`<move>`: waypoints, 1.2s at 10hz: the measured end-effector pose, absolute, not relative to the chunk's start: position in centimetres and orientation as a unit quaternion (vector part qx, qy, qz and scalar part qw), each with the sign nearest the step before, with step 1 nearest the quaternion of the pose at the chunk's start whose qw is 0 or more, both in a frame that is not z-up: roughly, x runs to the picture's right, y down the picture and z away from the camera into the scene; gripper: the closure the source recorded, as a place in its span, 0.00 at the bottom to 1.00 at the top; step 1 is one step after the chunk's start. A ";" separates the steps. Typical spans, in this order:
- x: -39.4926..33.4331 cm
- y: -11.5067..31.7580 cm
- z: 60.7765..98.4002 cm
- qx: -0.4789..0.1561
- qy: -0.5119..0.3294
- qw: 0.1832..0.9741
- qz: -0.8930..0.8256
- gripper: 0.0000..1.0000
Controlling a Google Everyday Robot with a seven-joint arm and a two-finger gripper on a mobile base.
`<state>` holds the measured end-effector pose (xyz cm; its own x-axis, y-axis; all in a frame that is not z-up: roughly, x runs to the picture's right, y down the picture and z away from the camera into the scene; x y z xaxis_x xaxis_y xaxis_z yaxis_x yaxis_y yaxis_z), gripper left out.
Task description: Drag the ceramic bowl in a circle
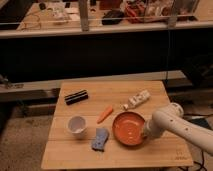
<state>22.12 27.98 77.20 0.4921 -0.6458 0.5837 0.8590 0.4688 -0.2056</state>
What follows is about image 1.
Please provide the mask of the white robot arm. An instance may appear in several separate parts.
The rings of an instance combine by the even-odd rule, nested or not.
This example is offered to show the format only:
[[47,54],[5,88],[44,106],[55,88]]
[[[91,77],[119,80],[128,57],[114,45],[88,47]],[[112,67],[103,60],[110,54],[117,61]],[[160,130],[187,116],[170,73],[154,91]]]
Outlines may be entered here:
[[183,119],[184,110],[178,103],[170,103],[156,109],[142,128],[142,135],[160,138],[169,131],[213,156],[213,131]]

